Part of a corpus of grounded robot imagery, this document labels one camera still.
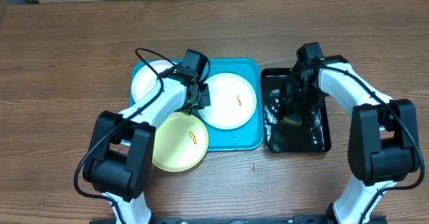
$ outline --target orange food residue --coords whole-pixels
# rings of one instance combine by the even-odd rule
[[[195,137],[195,134],[192,131],[189,131],[189,137],[192,139],[192,141],[194,142],[194,144],[196,144],[196,137]]]
[[[240,95],[238,95],[238,94],[237,94],[237,100],[239,101],[239,105],[240,105],[240,107],[241,107],[241,101],[240,101],[240,98],[241,98],[241,97],[240,97]]]

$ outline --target blue tray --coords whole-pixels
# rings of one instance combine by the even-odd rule
[[[228,58],[210,60],[211,70],[209,77],[219,73],[233,73],[242,76],[249,81],[256,93],[256,110],[252,118],[243,126],[231,130],[221,130],[209,125],[202,119],[198,111],[192,114],[197,116],[206,125],[208,132],[208,151],[229,151],[229,150],[253,150],[259,147],[263,141],[263,115],[262,115],[262,96],[261,96],[261,78],[259,67],[256,62],[246,58]],[[131,81],[135,74],[145,64],[140,62],[134,67],[131,75]],[[129,93],[129,106],[135,102]]]

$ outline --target black wire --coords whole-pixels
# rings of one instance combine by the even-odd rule
[[[423,155],[422,152],[420,151],[420,148],[417,146],[416,141],[414,140],[414,138],[412,137],[410,131],[408,131],[407,127],[404,125],[404,123],[402,122],[402,120],[400,119],[400,117],[395,113],[395,111],[387,104],[385,103],[383,100],[381,100],[373,91],[371,91],[371,89],[369,89],[369,87],[363,83],[357,76],[351,74],[349,71],[347,70],[340,70],[334,67],[329,67],[329,66],[316,66],[314,68],[309,68],[306,70],[315,70],[315,69],[327,69],[327,70],[333,70],[336,72],[340,72],[343,73],[349,77],[351,77],[353,80],[355,80],[359,85],[361,85],[362,88],[365,89],[365,91],[367,91],[367,93],[374,98],[377,102],[379,102],[381,105],[383,105],[392,115],[392,117],[395,119],[395,121],[397,122],[397,124],[400,125],[400,127],[402,128],[402,130],[405,132],[405,134],[407,135],[407,137],[410,139],[415,151],[417,152],[417,156],[420,162],[420,173],[419,173],[419,177],[418,179],[415,181],[415,183],[408,185],[408,186],[391,186],[391,187],[385,187],[385,188],[381,188],[379,190],[377,190],[377,193],[373,196],[373,198],[371,199],[371,201],[369,202],[369,204],[365,207],[365,210],[363,211],[363,213],[361,213],[361,218],[359,219],[359,224],[363,223],[363,220],[365,219],[365,216],[367,215],[368,211],[371,209],[371,207],[374,205],[375,201],[378,199],[378,197],[381,195],[383,196],[383,193],[389,190],[411,190],[413,188],[416,188],[417,186],[419,186],[424,179],[424,172],[425,172],[425,167],[424,167],[424,160],[423,160]]]
[[[83,164],[85,163],[86,159],[88,158],[88,156],[90,156],[94,150],[100,146],[100,144],[105,141],[108,137],[111,137],[113,134],[117,133],[117,131],[119,129],[121,129],[121,127],[126,124],[128,121],[130,121],[131,119],[133,119],[135,116],[139,115],[147,106],[151,105],[162,93],[162,91],[164,90],[164,82],[162,81],[162,78],[159,76],[159,74],[156,72],[156,70],[149,64],[147,63],[147,61],[145,59],[143,59],[143,57],[141,57],[141,55],[139,54],[139,50],[143,50],[152,54],[155,54],[157,56],[159,56],[160,58],[163,58],[164,60],[167,60],[169,63],[171,63],[173,65],[173,67],[177,67],[171,60],[169,60],[168,58],[166,58],[165,56],[162,56],[161,54],[154,52],[152,50],[148,50],[148,49],[144,49],[144,48],[137,48],[134,50],[135,54],[137,55],[137,57],[147,66],[149,67],[149,69],[151,71],[154,72],[154,74],[157,76],[158,80],[160,81],[161,87],[159,89],[159,91],[157,92],[157,94],[150,99],[144,106],[140,107],[137,109],[136,112],[134,112],[133,114],[131,114],[129,117],[125,118],[122,122],[120,122],[120,124],[116,125],[115,127],[113,127],[108,133],[106,133],[106,135],[104,135],[82,158],[82,160],[79,162],[76,171],[74,172],[74,178],[73,178],[73,185],[74,188],[76,189],[76,192],[79,193],[80,195],[84,196],[84,197],[88,197],[88,198],[93,198],[93,199],[103,199],[106,201],[110,201],[112,203],[112,206],[115,207],[116,212],[118,214],[119,220],[122,224],[125,224],[125,221],[122,217],[121,214],[121,210],[118,207],[118,203],[111,197],[106,197],[100,194],[89,194],[87,192],[84,192],[82,189],[80,189],[79,187],[79,183],[78,183],[78,179],[79,179],[79,172],[83,167]]]
[[[207,74],[204,76],[204,78],[202,79],[202,80],[200,80],[200,81],[198,81],[197,82],[197,84],[199,85],[199,86],[201,86],[202,84],[204,84],[204,82],[207,80],[207,78],[208,78],[208,74],[210,73],[210,68],[211,68],[211,65],[210,65],[210,60],[209,59],[207,59],[207,63],[208,63],[208,70],[207,70]]]

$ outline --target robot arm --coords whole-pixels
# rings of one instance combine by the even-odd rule
[[[120,111],[119,114],[122,114],[123,118],[129,117],[140,107],[150,101],[158,93],[160,88],[161,84],[158,81],[155,87],[146,96],[130,108]],[[158,129],[170,114],[184,106],[186,101],[186,90],[187,88],[179,81],[170,78],[164,79],[163,93],[151,105],[142,111],[141,114],[131,119],[131,121],[136,123],[146,122]],[[130,146],[131,142],[122,139],[121,144]]]
[[[356,74],[349,63],[333,63],[329,66],[340,70],[347,70],[350,74],[355,75],[385,103],[389,103],[390,100],[393,100],[391,97],[375,90],[371,85],[364,81]],[[360,106],[363,104],[379,105],[379,102],[374,98],[371,98],[359,83],[351,79],[349,76],[337,71],[320,69],[318,85],[320,90],[332,96],[349,114],[349,116],[352,115],[354,106]],[[372,186],[366,186],[362,180],[358,180],[354,175],[352,175],[341,197],[337,199],[333,205],[333,212],[336,220],[339,224],[358,223],[365,207],[370,203],[371,199],[377,193],[377,190],[394,186],[396,183],[397,182],[388,180],[377,182]],[[364,218],[364,223],[369,222],[369,216],[381,198],[382,196],[379,196],[374,205],[370,208]]]
[[[329,64],[329,66],[340,70],[346,70],[350,74],[355,75],[385,103],[389,103],[390,100],[393,100],[391,97],[375,90],[371,85],[363,80],[358,74],[356,74],[349,63],[333,63]],[[359,85],[359,83],[340,72],[329,69],[320,69],[318,85],[320,90],[333,97],[335,101],[347,112],[347,114],[349,114],[350,117],[354,106],[360,106],[363,104],[380,104],[374,98],[371,98],[371,96]]]
[[[394,109],[418,143],[415,107],[407,99],[395,101],[375,90],[342,56],[324,57],[318,43],[303,45],[297,56],[292,70],[296,77],[283,87],[282,101],[289,104],[286,110],[289,106],[291,111],[307,111],[302,106],[311,108],[318,104],[320,97],[330,95],[352,117],[347,155],[353,175],[327,215],[337,224],[358,224],[378,190],[394,186],[420,165],[416,150],[404,136],[403,129],[368,91]],[[288,101],[288,97],[301,99],[296,103]],[[393,131],[393,137],[381,139],[383,130]],[[378,196],[365,213],[363,223],[369,222],[369,215],[381,197]]]

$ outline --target black tray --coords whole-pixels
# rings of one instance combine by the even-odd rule
[[[301,126],[277,121],[279,88],[290,71],[291,68],[267,68],[261,73],[265,146],[275,153],[327,152],[331,142],[324,99],[319,106],[302,116]]]

